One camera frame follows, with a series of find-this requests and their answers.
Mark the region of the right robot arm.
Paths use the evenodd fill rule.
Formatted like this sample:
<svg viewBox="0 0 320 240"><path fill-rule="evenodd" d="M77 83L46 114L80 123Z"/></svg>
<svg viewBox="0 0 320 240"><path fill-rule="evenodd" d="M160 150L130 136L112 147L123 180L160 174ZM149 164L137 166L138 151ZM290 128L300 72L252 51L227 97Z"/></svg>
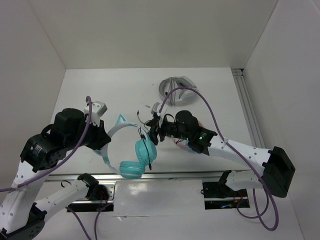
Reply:
<svg viewBox="0 0 320 240"><path fill-rule="evenodd" d="M183 142L183 150L227 159L249 168L227 170L222 174L218 190L223 196L241 189L266 189L272 196L287 196L296 168L283 148L259 148L222 138L215 131L200 126L188 110L179 111L174 121L168 121L166 113L152 110L151 114L147 126L155 145L166 137L178 139Z"/></svg>

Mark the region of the grey white folded headphones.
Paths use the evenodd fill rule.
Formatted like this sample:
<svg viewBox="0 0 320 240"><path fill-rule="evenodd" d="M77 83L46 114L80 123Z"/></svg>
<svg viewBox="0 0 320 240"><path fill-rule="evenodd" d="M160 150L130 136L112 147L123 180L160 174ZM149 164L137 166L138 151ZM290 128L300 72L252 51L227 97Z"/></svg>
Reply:
<svg viewBox="0 0 320 240"><path fill-rule="evenodd" d="M186 76L172 76L161 81L158 86L158 94L162 101L167 97L170 91L174 91L166 100L166 104L170 107L180 107L191 104L197 97L197 94L189 89L198 90L196 84Z"/></svg>

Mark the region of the aluminium rail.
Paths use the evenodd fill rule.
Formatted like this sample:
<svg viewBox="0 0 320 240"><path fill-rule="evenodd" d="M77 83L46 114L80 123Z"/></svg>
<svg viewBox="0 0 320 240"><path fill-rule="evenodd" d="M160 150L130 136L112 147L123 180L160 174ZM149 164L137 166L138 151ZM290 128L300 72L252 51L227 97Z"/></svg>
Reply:
<svg viewBox="0 0 320 240"><path fill-rule="evenodd" d="M242 111L244 113L251 142L255 147L265 148L266 145L262 136L260 126L258 124L258 119L253 108L248 87L245 82L243 69L232 68L231 73L237 89Z"/></svg>
<svg viewBox="0 0 320 240"><path fill-rule="evenodd" d="M137 180L177 180L177 179L215 179L220 178L223 171L196 171L196 172L156 172L156 173L145 173L141 178ZM127 180L118 174L93 174L95 179L99 181L120 181ZM78 177L77 174L53 174L47 177L45 182L61 182L63 180L73 181Z"/></svg>

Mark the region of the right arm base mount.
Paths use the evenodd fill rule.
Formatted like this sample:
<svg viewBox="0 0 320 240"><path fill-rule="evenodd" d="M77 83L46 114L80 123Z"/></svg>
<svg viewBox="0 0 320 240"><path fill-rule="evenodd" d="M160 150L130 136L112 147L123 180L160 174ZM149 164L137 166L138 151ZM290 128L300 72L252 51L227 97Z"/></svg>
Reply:
<svg viewBox="0 0 320 240"><path fill-rule="evenodd" d="M205 210L249 208L246 189L234 191L218 182L203 182L200 193L204 197Z"/></svg>

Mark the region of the pink blue cat-ear headphones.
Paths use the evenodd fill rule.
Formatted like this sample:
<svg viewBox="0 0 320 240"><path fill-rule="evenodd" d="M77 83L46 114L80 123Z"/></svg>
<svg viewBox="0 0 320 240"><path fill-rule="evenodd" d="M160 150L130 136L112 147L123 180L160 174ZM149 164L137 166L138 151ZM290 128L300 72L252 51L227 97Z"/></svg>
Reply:
<svg viewBox="0 0 320 240"><path fill-rule="evenodd" d="M169 136L180 149L201 152L203 147L199 145L199 138L202 130L202 125L195 117L185 120L178 119L174 123L173 133L170 133Z"/></svg>

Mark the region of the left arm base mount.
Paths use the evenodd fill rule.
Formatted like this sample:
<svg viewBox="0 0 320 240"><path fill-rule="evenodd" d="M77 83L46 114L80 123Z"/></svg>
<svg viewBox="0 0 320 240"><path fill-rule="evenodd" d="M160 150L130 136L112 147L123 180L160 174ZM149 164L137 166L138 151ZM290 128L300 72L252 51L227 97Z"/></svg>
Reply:
<svg viewBox="0 0 320 240"><path fill-rule="evenodd" d="M93 198L80 198L67 207L76 213L97 213L103 207L102 212L113 212L116 183L101 181L100 185Z"/></svg>

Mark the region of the aluminium rail right side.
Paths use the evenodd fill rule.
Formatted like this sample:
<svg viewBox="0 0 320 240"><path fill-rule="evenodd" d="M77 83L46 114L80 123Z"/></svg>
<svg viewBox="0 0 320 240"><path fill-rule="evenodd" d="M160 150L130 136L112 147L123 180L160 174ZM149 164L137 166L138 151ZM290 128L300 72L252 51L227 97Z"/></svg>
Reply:
<svg viewBox="0 0 320 240"><path fill-rule="evenodd" d="M245 82L243 69L232 68L231 73L237 89L242 111L244 113L251 142L255 147L265 148L266 145L262 136L260 126L258 124L258 119L253 108L248 87Z"/></svg>

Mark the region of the aluminium rail front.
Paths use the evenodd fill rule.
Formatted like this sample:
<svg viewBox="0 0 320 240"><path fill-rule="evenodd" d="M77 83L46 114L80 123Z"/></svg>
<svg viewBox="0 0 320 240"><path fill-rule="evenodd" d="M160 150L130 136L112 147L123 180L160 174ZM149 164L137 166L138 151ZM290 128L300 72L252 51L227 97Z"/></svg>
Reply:
<svg viewBox="0 0 320 240"><path fill-rule="evenodd" d="M215 179L220 178L223 171L196 171L196 172L156 172L156 173L145 173L141 178L137 180L177 180L177 179ZM127 180L118 174L93 174L95 179L99 181L120 181ZM47 177L45 182L61 182L63 180L73 181L78 177L77 174L53 174Z"/></svg>

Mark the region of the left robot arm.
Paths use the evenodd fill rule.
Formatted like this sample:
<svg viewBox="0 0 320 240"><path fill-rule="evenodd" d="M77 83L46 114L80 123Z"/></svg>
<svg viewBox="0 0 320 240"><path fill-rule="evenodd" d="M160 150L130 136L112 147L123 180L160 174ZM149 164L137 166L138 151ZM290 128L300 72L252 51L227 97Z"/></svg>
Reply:
<svg viewBox="0 0 320 240"><path fill-rule="evenodd" d="M36 200L45 182L41 174L62 162L67 152L81 146L101 150L111 142L100 114L93 112L90 123L88 117L78 109L65 108L55 116L53 124L28 139L11 190L0 205L2 240L34 239L50 218L79 199L107 202L108 189L88 173L79 175L56 193Z"/></svg>

